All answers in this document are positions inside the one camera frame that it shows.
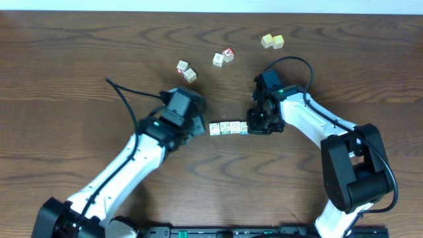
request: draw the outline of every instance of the white wall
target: white wall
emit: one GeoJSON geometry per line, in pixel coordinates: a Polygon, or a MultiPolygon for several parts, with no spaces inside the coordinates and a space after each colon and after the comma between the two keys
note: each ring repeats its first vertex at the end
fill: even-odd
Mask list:
{"type": "Polygon", "coordinates": [[[0,0],[1,10],[423,14],[423,0],[0,0]]]}

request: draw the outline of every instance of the letter cube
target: letter cube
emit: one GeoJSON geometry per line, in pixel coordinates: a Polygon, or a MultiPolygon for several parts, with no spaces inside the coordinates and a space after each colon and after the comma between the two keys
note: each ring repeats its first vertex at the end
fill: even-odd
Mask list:
{"type": "Polygon", "coordinates": [[[210,135],[211,136],[220,135],[220,125],[219,125],[219,123],[210,123],[209,127],[210,127],[210,135]]]}
{"type": "Polygon", "coordinates": [[[188,69],[188,62],[180,60],[176,69],[178,73],[184,73],[188,69]]]}
{"type": "Polygon", "coordinates": [[[273,49],[279,49],[282,48],[282,46],[284,46],[284,38],[282,37],[282,35],[279,36],[274,36],[273,37],[273,49]]]}
{"type": "Polygon", "coordinates": [[[246,122],[241,122],[240,123],[240,127],[241,127],[241,135],[248,135],[249,134],[249,127],[247,126],[246,122]]]}
{"type": "Polygon", "coordinates": [[[189,69],[184,72],[184,78],[189,82],[192,83],[194,80],[197,79],[197,74],[194,72],[194,70],[189,69]]]}
{"type": "Polygon", "coordinates": [[[223,55],[216,53],[213,58],[213,64],[219,67],[222,67],[223,64],[223,55]]]}
{"type": "Polygon", "coordinates": [[[220,134],[225,135],[231,133],[231,125],[229,122],[220,122],[220,134]]]}
{"type": "Polygon", "coordinates": [[[273,37],[272,37],[271,34],[267,34],[267,35],[262,37],[262,45],[265,48],[269,48],[270,46],[273,45],[273,37]]]}
{"type": "Polygon", "coordinates": [[[240,130],[239,122],[231,122],[231,134],[239,134],[240,130]]]}
{"type": "Polygon", "coordinates": [[[222,51],[222,54],[224,56],[225,62],[229,62],[229,61],[233,60],[233,58],[235,57],[235,52],[231,48],[224,49],[222,51]]]}

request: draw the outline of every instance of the wooden table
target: wooden table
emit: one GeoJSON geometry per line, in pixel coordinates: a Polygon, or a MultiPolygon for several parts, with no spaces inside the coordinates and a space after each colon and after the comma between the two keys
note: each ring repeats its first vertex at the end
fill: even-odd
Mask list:
{"type": "MultiPolygon", "coordinates": [[[[0,13],[0,237],[28,237],[43,202],[66,200],[129,140],[130,117],[104,77],[148,93],[186,86],[207,99],[207,121],[244,120],[254,106],[254,77],[282,56],[311,62],[316,101],[381,132],[399,203],[360,224],[421,237],[422,30],[419,16],[0,13]],[[285,46],[264,49],[260,39],[268,33],[283,34],[285,46]],[[226,47],[235,60],[213,66],[226,47]],[[192,84],[176,72],[179,60],[198,72],[192,84]]],[[[309,79],[298,61],[276,69],[286,85],[309,79]]],[[[160,105],[127,97],[138,118],[160,105]]],[[[151,173],[119,214],[141,225],[278,226],[311,223],[326,202],[320,151],[286,126],[271,136],[195,138],[151,173]]]]}

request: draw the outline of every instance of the yellow cube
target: yellow cube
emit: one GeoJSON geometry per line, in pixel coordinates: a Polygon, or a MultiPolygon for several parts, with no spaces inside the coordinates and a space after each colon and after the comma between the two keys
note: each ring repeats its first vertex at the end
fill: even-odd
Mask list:
{"type": "Polygon", "coordinates": [[[270,47],[271,45],[273,45],[273,37],[271,34],[267,34],[265,36],[262,37],[262,45],[265,48],[270,47]]]}
{"type": "Polygon", "coordinates": [[[273,49],[282,48],[282,46],[284,46],[284,42],[282,35],[273,37],[273,49]]]}

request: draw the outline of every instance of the brown wooden surface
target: brown wooden surface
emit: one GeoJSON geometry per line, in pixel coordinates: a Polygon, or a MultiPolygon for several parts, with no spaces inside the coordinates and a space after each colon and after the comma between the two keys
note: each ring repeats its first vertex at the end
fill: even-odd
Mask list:
{"type": "MultiPolygon", "coordinates": [[[[28,237],[43,202],[77,192],[126,144],[131,120],[104,77],[148,93],[184,85],[208,100],[206,120],[244,120],[254,77],[289,55],[314,66],[318,102],[382,134],[399,203],[360,223],[421,237],[422,32],[417,16],[0,13],[0,237],[28,237]],[[285,46],[264,49],[267,33],[283,34],[285,46]],[[228,46],[235,60],[213,66],[228,46]],[[178,60],[198,72],[191,85],[178,60]]],[[[286,85],[309,78],[299,62],[277,69],[286,85]]],[[[128,98],[138,118],[160,105],[128,98]]],[[[202,136],[171,154],[119,214],[142,225],[310,223],[327,202],[322,180],[320,151],[291,126],[267,137],[202,136]]]]}

